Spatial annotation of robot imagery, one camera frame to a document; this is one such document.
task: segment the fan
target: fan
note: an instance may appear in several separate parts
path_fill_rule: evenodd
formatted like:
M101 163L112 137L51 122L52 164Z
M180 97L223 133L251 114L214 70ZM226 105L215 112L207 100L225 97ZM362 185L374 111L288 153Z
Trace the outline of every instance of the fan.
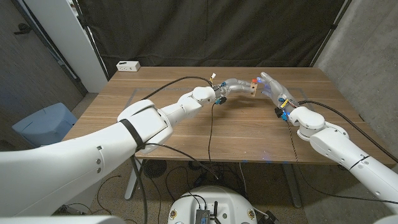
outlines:
M142 170L148 178L156 178L166 172L167 162L165 160L149 159L142 165Z

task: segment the transparent robotic hand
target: transparent robotic hand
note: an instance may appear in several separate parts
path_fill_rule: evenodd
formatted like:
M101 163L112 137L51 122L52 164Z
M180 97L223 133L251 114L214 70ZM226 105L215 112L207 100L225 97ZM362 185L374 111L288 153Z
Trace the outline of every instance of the transparent robotic hand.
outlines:
M257 77L259 83L264 84L264 89L261 93L268 96L274 104L280 108L284 103L280 99L288 99L290 101L295 101L294 97L289 93L289 91L283 85L265 72L261 72L261 77Z
M223 83L219 85L215 85L213 89L216 93L216 104L222 104L225 102L226 97L230 93L235 92L244 92L244 93L252 93L254 89L250 88L250 82L238 80L236 78L230 78L225 80Z

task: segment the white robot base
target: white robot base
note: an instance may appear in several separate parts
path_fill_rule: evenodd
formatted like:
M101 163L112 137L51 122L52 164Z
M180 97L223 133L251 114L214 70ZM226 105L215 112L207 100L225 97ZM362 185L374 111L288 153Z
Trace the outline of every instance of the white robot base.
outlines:
M202 209L199 213L203 213L203 210L209 211L207 212L208 216L210 215L209 222L197 218L199 204ZM187 192L176 200L170 208L168 224L217 223L214 220L214 212L222 224L257 223L253 206L242 195L225 187L208 185L192 189L190 193Z

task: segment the power strip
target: power strip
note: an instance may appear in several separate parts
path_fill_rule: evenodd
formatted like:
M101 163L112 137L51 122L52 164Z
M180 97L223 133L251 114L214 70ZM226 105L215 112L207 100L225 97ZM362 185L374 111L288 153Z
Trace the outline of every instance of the power strip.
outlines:
M120 61L116 67L121 72L136 72L141 66L137 61Z

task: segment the white wall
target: white wall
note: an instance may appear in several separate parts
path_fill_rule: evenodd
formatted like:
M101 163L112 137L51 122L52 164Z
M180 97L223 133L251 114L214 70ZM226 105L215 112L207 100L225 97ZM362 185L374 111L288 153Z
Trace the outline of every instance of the white wall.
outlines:
M69 3L60 0L25 2L86 89L90 93L99 93L108 81Z

